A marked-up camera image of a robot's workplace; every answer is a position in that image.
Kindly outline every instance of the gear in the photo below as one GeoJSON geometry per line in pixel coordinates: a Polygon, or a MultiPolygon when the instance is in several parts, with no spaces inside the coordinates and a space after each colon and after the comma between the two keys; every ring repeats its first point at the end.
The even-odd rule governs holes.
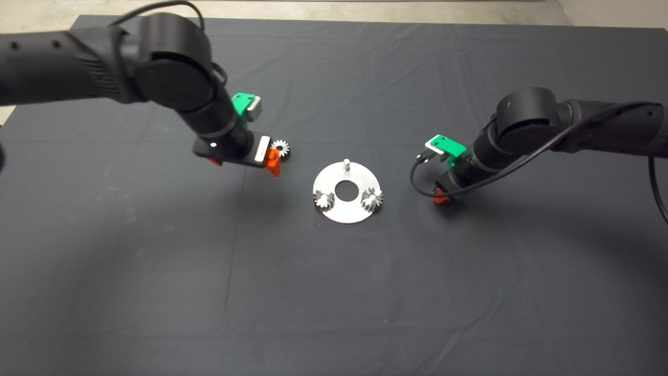
{"type": "Polygon", "coordinates": [[[276,140],[273,143],[271,143],[270,146],[271,149],[277,149],[279,151],[279,156],[281,157],[282,161],[286,161],[288,158],[290,158],[290,144],[286,143],[283,140],[276,140]]]}
{"type": "Polygon", "coordinates": [[[367,188],[362,193],[361,203],[364,210],[373,213],[380,208],[380,205],[383,205],[383,192],[380,190],[376,192],[375,188],[367,188]]]}
{"type": "Polygon", "coordinates": [[[319,211],[330,210],[334,206],[334,193],[327,194],[316,191],[313,195],[313,203],[319,211]]]}

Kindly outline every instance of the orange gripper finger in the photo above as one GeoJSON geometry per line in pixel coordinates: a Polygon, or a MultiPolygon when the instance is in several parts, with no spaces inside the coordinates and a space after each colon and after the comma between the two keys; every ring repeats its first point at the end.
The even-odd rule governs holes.
{"type": "Polygon", "coordinates": [[[269,149],[267,169],[275,177],[281,176],[281,152],[278,149],[269,149]]]}
{"type": "MultiPolygon", "coordinates": [[[[443,191],[440,190],[440,189],[436,190],[436,194],[437,194],[437,195],[442,195],[443,193],[445,193],[445,192],[443,192],[443,191]]],[[[450,201],[450,198],[449,198],[449,197],[435,197],[435,198],[434,198],[434,203],[435,203],[436,205],[445,205],[445,204],[447,204],[449,201],[450,201]]]]}

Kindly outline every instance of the black cable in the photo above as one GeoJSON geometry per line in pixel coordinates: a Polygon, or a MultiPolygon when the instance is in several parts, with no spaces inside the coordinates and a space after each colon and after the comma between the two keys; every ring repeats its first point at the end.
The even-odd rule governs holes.
{"type": "Polygon", "coordinates": [[[666,211],[666,206],[663,204],[661,199],[661,192],[659,192],[659,184],[657,183],[657,171],[654,168],[654,157],[649,157],[647,159],[647,165],[649,167],[649,183],[652,186],[652,193],[654,193],[654,200],[657,202],[657,207],[661,213],[661,217],[668,224],[668,211],[666,211]]]}
{"type": "Polygon", "coordinates": [[[2,150],[2,144],[0,144],[0,172],[2,172],[2,168],[5,166],[5,152],[2,150]]]}
{"type": "Polygon", "coordinates": [[[135,9],[135,10],[129,12],[129,13],[126,13],[124,15],[119,16],[117,19],[114,20],[114,22],[111,22],[109,24],[109,26],[119,25],[119,24],[121,24],[121,23],[123,23],[123,22],[125,22],[125,21],[127,21],[131,18],[137,17],[138,15],[140,15],[144,12],[152,11],[154,9],[159,9],[159,8],[172,7],[174,5],[185,5],[187,7],[193,8],[193,10],[195,10],[195,12],[197,13],[197,16],[200,19],[200,29],[202,29],[202,31],[204,31],[204,17],[202,16],[202,13],[200,12],[199,9],[197,9],[195,4],[193,4],[189,1],[185,1],[185,0],[163,1],[161,3],[149,4],[149,5],[145,5],[143,7],[139,7],[139,8],[137,8],[137,9],[135,9]]]}
{"type": "Polygon", "coordinates": [[[218,65],[218,63],[212,62],[211,64],[212,64],[213,70],[215,72],[218,72],[218,74],[220,75],[220,80],[221,80],[222,84],[227,85],[227,72],[225,72],[225,70],[222,69],[222,67],[220,65],[218,65]]]}
{"type": "Polygon", "coordinates": [[[526,158],[520,159],[519,161],[513,162],[510,166],[506,167],[503,169],[501,172],[496,174],[493,177],[489,177],[483,181],[479,181],[475,184],[471,184],[465,188],[459,189],[454,192],[447,192],[447,193],[442,193],[442,194],[436,194],[436,193],[430,193],[423,191],[420,187],[418,187],[418,184],[415,183],[415,170],[419,165],[423,163],[421,160],[415,161],[415,164],[413,164],[413,167],[411,168],[411,173],[410,173],[410,181],[411,184],[413,185],[413,188],[415,190],[427,197],[432,197],[435,199],[441,199],[441,198],[447,198],[447,197],[453,197],[457,195],[461,195],[463,193],[471,192],[474,191],[478,188],[484,187],[487,184],[491,184],[497,180],[501,180],[505,178],[506,176],[510,175],[511,173],[519,170],[523,166],[525,166],[527,163],[533,161],[538,155],[542,154],[544,151],[548,150],[549,148],[553,147],[556,143],[558,143],[562,138],[564,138],[568,133],[573,132],[574,130],[577,130],[579,128],[582,128],[583,126],[587,125],[589,122],[592,120],[601,117],[601,116],[606,116],[611,113],[615,113],[616,111],[622,111],[622,110],[627,110],[632,107],[638,107],[638,106],[646,106],[648,104],[656,104],[654,102],[626,102],[626,103],[620,103],[620,104],[614,104],[612,106],[608,106],[606,108],[603,108],[599,111],[596,111],[595,113],[585,117],[584,119],[580,120],[579,122],[569,126],[568,128],[562,130],[558,135],[554,136],[552,139],[550,139],[547,143],[545,143],[543,146],[540,148],[536,149],[533,153],[529,154],[526,158]]]}

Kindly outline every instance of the white sticker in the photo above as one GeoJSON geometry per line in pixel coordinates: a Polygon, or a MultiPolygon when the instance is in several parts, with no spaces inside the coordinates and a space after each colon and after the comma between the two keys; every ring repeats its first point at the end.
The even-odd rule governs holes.
{"type": "Polygon", "coordinates": [[[269,148],[269,136],[262,136],[260,138],[260,143],[257,145],[257,153],[255,153],[256,162],[264,162],[265,155],[267,154],[267,149],[269,148]]]}
{"type": "Polygon", "coordinates": [[[443,154],[445,154],[446,152],[444,152],[443,150],[441,150],[441,149],[435,147],[434,145],[432,145],[432,141],[435,140],[435,139],[437,139],[437,138],[439,138],[439,137],[443,137],[443,136],[441,136],[440,134],[437,134],[436,136],[432,137],[429,141],[427,141],[426,143],[424,143],[424,146],[425,146],[427,149],[429,149],[429,150],[431,150],[431,151],[433,151],[433,152],[435,152],[435,153],[437,153],[437,154],[439,154],[439,155],[443,155],[443,154]]]}

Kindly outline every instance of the center hole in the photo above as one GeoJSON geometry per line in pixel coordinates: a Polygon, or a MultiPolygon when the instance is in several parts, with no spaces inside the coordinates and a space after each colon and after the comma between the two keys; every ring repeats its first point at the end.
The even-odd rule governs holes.
{"type": "Polygon", "coordinates": [[[350,180],[344,180],[336,185],[336,196],[341,201],[353,201],[359,195],[357,185],[350,180]]]}

